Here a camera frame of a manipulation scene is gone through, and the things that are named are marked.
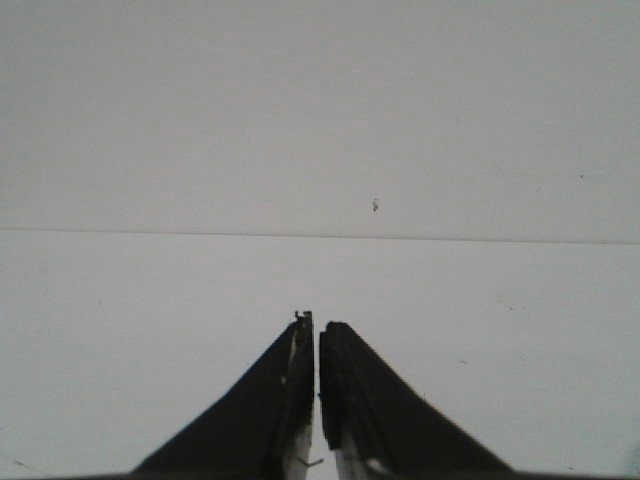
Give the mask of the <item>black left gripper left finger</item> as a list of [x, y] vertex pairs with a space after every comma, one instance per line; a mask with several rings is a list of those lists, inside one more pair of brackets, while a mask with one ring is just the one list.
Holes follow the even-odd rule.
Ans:
[[149, 455], [135, 474], [305, 474], [314, 409], [310, 311], [216, 403]]

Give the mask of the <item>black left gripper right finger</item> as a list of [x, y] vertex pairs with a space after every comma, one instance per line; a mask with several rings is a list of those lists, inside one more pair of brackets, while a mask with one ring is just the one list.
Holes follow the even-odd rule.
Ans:
[[319, 339], [325, 438], [339, 473], [511, 473], [433, 408], [348, 324]]

